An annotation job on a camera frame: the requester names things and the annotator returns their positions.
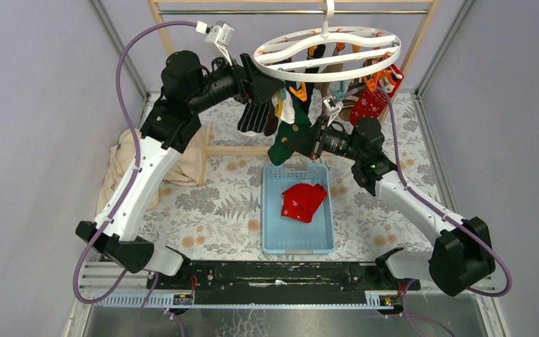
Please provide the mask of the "dark green sock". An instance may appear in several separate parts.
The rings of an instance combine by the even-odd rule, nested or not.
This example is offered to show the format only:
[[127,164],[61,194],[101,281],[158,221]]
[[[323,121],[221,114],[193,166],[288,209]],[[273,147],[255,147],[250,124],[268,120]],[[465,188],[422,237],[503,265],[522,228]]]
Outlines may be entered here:
[[290,92],[289,87],[291,85],[291,82],[286,83],[284,100],[281,99],[281,96],[278,97],[278,105],[281,105],[279,110],[281,112],[280,123],[274,137],[274,143],[267,151],[270,162],[275,166],[282,165],[295,152],[295,150],[286,146],[286,142],[301,136],[311,127],[311,121],[308,117],[309,105],[307,101],[302,102]]

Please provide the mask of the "plain red sock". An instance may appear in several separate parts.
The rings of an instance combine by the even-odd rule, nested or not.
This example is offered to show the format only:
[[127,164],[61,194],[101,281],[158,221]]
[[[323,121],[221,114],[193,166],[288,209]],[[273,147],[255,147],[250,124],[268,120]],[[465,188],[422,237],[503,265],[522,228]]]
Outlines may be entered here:
[[282,196],[284,193],[294,195],[310,194],[314,198],[318,199],[318,201],[320,202],[319,206],[323,204],[325,198],[327,197],[327,191],[325,191],[325,189],[320,184],[310,185],[307,183],[298,183],[284,191],[282,193]]

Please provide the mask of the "red snowflake sock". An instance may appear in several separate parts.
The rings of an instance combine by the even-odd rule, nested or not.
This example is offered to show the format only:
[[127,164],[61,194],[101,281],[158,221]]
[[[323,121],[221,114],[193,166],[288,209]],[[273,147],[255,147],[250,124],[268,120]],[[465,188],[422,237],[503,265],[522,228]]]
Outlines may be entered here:
[[301,223],[311,223],[320,202],[310,194],[283,194],[281,216]]

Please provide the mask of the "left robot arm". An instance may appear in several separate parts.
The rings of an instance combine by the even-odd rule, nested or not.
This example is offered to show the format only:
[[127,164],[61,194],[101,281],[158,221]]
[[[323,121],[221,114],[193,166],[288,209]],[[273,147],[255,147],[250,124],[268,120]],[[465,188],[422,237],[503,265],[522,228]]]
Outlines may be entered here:
[[76,235],[131,273],[159,272],[174,289],[189,281],[184,257],[174,249],[139,237],[142,217],[163,177],[201,128],[199,113],[232,98],[262,104],[284,82],[261,72],[250,55],[241,64],[219,57],[207,70],[192,51],[168,56],[161,72],[161,95],[140,128],[135,157],[112,198],[92,221],[81,221]]

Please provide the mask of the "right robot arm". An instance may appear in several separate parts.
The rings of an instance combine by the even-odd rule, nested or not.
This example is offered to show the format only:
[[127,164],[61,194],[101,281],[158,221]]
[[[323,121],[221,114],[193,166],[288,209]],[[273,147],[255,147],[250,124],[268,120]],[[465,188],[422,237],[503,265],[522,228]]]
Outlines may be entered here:
[[392,289],[403,279],[415,279],[434,282],[449,296],[471,289],[496,269],[488,225],[449,211],[409,183],[383,152],[384,139],[380,122],[362,117],[351,133],[323,120],[283,144],[310,159],[325,152],[351,159],[359,187],[400,212],[432,245],[429,251],[393,249],[377,258],[378,286]]

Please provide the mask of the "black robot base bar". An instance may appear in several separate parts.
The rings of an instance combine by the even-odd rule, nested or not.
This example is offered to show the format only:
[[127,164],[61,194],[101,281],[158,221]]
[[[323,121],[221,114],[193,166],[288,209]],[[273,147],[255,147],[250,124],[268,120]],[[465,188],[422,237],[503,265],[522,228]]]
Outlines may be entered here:
[[184,259],[173,276],[148,289],[186,291],[197,305],[365,305],[369,294],[396,297],[420,282],[397,279],[385,259],[375,262]]

